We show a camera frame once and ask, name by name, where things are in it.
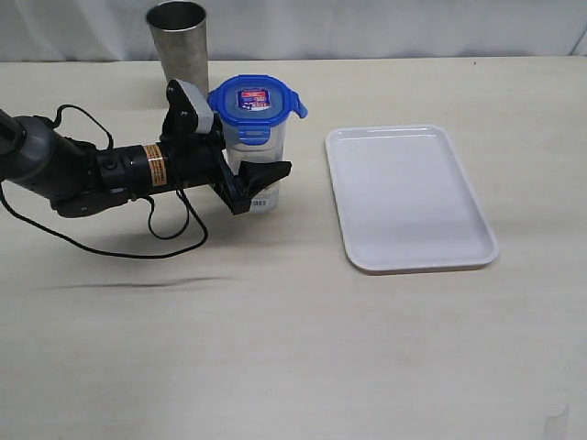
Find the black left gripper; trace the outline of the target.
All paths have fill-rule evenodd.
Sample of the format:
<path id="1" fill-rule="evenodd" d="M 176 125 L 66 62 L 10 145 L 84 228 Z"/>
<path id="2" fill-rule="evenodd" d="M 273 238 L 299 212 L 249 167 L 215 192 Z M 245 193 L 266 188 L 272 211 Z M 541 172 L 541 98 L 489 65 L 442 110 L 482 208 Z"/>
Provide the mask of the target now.
<path id="1" fill-rule="evenodd" d="M 183 188 L 210 186 L 233 215 L 245 214 L 250 209 L 250 199 L 286 178 L 292 169 L 290 161 L 242 160 L 236 176 L 224 156 L 226 142 L 220 123 L 214 123 L 205 134 L 188 134 L 179 128 L 164 126 L 160 146 L 168 153 L 175 185 Z"/>

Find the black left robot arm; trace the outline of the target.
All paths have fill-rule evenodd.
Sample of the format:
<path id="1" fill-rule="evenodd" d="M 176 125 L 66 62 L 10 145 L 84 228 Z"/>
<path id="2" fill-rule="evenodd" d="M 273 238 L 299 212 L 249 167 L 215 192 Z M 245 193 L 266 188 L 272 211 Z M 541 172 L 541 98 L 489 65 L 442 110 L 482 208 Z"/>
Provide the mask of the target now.
<path id="1" fill-rule="evenodd" d="M 1 114 L 1 178 L 50 202 L 65 218 L 96 215 L 129 201 L 210 186 L 232 214 L 246 213 L 250 184 L 232 173 L 214 121 L 199 134 L 168 113 L 159 141 L 99 149 L 60 135 L 43 116 Z"/>

